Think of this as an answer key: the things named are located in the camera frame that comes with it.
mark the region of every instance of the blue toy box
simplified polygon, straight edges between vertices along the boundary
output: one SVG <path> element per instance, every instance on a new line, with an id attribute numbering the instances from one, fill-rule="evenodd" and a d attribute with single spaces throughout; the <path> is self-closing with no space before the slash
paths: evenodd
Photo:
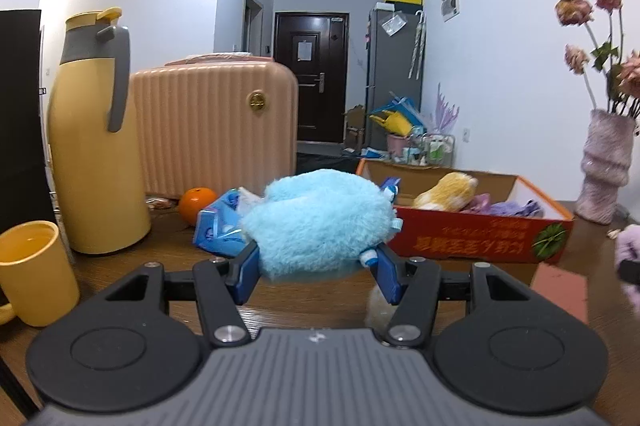
<path id="1" fill-rule="evenodd" d="M 193 244 L 224 257 L 236 257 L 246 246 L 239 228 L 238 190 L 226 192 L 198 213 Z"/>

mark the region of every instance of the pink basket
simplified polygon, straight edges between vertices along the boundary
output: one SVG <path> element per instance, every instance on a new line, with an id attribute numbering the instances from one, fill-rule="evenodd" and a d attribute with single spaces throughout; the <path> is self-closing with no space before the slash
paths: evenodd
<path id="1" fill-rule="evenodd" d="M 395 134 L 387 134 L 386 149 L 391 157 L 402 157 L 402 149 L 409 146 L 409 140 L 406 137 L 400 137 Z"/>

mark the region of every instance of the pink suitcase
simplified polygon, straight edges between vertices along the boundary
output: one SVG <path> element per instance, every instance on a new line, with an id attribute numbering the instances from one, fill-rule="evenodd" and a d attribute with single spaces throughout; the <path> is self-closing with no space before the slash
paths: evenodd
<path id="1" fill-rule="evenodd" d="M 131 76 L 148 194 L 206 186 L 262 194 L 296 162 L 298 84 L 269 59 L 190 59 Z"/>

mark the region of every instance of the gray refrigerator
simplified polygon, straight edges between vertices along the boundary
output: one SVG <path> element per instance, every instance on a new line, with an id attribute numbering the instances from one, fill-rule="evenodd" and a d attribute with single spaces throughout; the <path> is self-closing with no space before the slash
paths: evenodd
<path id="1" fill-rule="evenodd" d="M 418 110 L 422 98 L 422 64 L 414 68 L 409 79 L 411 60 L 414 53 L 415 30 L 420 17 L 402 14 L 407 20 L 400 31 L 393 36 L 386 34 L 381 22 L 392 12 L 373 10 L 369 15 L 369 63 L 367 65 L 367 116 L 373 110 L 388 104 L 393 96 L 411 98 Z M 386 150 L 386 132 L 378 124 L 366 118 L 364 146 Z"/>

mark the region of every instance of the refrigerator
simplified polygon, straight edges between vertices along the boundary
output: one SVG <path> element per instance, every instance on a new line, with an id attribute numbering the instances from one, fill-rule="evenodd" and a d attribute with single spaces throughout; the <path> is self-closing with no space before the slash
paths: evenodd
<path id="1" fill-rule="evenodd" d="M 393 96 L 410 97 L 418 110 L 422 99 L 422 63 L 414 67 L 409 79 L 411 60 L 414 53 L 415 30 L 419 15 L 402 13 L 407 20 L 400 31 L 393 36 L 386 34 L 382 23 L 393 13 L 372 10 L 369 14 L 369 61 L 367 64 L 366 113 L 388 104 Z M 378 124 L 366 118 L 364 146 L 386 150 L 386 132 Z"/>
<path id="2" fill-rule="evenodd" d="M 0 11 L 0 233 L 56 222 L 40 122 L 40 11 Z"/>

